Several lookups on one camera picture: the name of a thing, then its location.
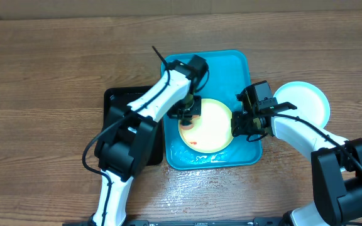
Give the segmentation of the light blue plate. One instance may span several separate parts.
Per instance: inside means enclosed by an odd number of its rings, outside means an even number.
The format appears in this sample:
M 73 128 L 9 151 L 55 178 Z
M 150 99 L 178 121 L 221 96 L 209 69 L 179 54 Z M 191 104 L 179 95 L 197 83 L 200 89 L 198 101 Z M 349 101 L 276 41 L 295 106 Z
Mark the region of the light blue plate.
M 330 105 L 325 94 L 315 85 L 295 81 L 282 85 L 275 92 L 278 103 L 290 102 L 296 110 L 286 110 L 282 114 L 299 116 L 313 125 L 325 128 L 330 117 Z

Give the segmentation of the teal plastic tray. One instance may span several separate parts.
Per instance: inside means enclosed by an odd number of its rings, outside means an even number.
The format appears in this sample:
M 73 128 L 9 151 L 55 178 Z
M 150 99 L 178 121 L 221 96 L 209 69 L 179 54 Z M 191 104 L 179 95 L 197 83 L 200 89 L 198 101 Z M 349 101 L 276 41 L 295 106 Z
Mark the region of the teal plastic tray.
M 230 110 L 241 110 L 236 94 L 251 84 L 247 59 L 238 50 L 198 52 L 209 66 L 207 84 L 199 96 L 215 99 Z M 178 131 L 178 121 L 163 117 L 166 159 L 176 170 L 197 170 L 255 164 L 262 155 L 261 142 L 249 143 L 246 136 L 235 137 L 224 149 L 211 154 L 194 151 L 182 140 Z

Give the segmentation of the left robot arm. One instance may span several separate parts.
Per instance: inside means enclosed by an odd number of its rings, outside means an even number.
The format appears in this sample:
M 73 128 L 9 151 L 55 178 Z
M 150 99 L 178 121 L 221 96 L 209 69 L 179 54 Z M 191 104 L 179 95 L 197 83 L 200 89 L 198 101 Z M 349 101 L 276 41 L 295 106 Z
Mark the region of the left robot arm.
M 164 116 L 189 126 L 201 114 L 202 101 L 196 93 L 209 74 L 206 60 L 194 55 L 188 63 L 174 60 L 163 64 L 163 76 L 145 94 L 128 104 L 110 106 L 101 132 L 87 145 L 95 147 L 99 168 L 84 167 L 102 176 L 98 208 L 88 225 L 124 223 L 129 189 L 150 160 Z

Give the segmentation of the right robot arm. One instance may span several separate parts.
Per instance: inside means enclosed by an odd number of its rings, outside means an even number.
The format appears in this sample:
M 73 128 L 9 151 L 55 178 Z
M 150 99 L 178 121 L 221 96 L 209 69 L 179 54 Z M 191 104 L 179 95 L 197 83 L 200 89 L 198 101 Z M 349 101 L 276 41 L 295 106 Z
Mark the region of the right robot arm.
M 266 81 L 236 94 L 242 105 L 232 113 L 231 134 L 257 142 L 276 137 L 309 160 L 313 202 L 255 225 L 359 225 L 362 218 L 362 138 L 326 131 L 330 105 L 307 82 L 289 82 L 275 93 Z

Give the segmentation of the green and orange sponge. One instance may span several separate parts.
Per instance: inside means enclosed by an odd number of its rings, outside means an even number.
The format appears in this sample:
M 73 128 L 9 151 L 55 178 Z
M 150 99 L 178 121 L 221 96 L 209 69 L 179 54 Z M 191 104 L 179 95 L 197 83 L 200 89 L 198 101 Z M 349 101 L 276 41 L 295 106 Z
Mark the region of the green and orange sponge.
M 182 119 L 180 121 L 180 128 L 183 130 L 190 130 L 194 127 L 193 118 L 190 119 Z

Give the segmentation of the black plastic tray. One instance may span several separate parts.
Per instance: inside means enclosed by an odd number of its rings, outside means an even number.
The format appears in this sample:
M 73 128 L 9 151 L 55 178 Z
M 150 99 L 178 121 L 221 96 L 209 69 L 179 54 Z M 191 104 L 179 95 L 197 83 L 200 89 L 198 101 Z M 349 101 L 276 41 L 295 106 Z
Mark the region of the black plastic tray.
M 129 102 L 133 102 L 139 99 L 144 93 L 146 93 L 151 86 L 139 86 L 139 87 L 116 87 L 107 89 L 104 93 L 104 117 L 103 128 L 106 126 L 106 119 L 108 118 L 109 109 L 114 105 L 127 105 Z M 159 122 L 158 130 L 155 136 L 155 143 L 153 151 L 150 155 L 150 159 L 147 166 L 158 165 L 163 161 L 164 150 L 164 133 L 163 133 L 163 120 Z

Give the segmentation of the green plate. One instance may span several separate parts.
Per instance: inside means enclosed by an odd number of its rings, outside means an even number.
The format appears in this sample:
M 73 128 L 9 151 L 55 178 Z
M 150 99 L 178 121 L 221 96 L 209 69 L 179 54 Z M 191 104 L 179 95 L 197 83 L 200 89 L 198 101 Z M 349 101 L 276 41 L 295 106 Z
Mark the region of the green plate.
M 231 110 L 222 102 L 202 99 L 201 115 L 193 116 L 190 129 L 179 124 L 178 131 L 188 147 L 199 153 L 211 154 L 226 148 L 233 140 L 231 118 Z

